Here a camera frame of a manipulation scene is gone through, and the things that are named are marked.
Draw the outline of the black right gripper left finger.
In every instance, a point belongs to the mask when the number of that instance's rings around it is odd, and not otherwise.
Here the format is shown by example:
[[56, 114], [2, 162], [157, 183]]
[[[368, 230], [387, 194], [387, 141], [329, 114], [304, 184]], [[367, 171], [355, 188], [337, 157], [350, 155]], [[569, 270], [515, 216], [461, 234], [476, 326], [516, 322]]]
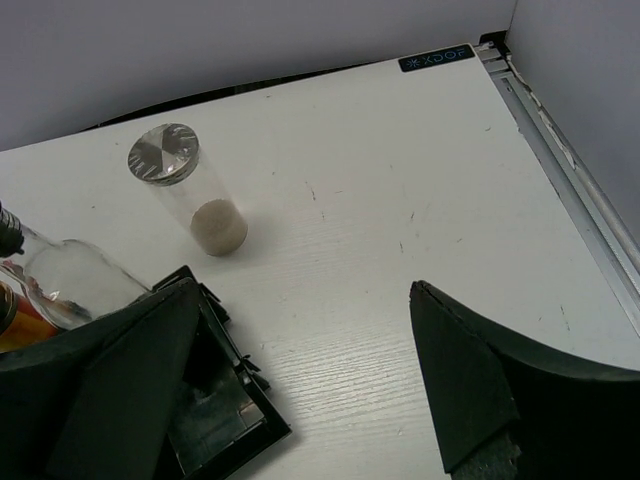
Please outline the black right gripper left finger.
[[153, 477], [198, 323], [183, 280], [1, 357], [4, 479]]

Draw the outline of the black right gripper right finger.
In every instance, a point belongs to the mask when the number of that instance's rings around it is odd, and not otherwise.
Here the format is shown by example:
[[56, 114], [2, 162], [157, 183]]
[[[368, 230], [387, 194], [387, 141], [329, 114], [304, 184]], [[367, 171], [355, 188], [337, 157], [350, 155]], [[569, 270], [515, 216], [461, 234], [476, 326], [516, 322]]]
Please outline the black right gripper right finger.
[[637, 371], [533, 340], [424, 281], [410, 315], [451, 478], [638, 477]]

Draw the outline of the glass bottle with brown residue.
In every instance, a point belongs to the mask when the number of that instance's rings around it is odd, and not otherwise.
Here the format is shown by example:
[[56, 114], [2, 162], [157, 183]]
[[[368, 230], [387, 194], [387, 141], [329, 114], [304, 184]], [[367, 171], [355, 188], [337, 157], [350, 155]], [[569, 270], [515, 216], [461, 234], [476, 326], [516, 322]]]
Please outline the glass bottle with brown residue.
[[84, 326], [150, 292], [95, 245], [51, 240], [6, 208], [1, 209], [1, 271], [61, 330]]

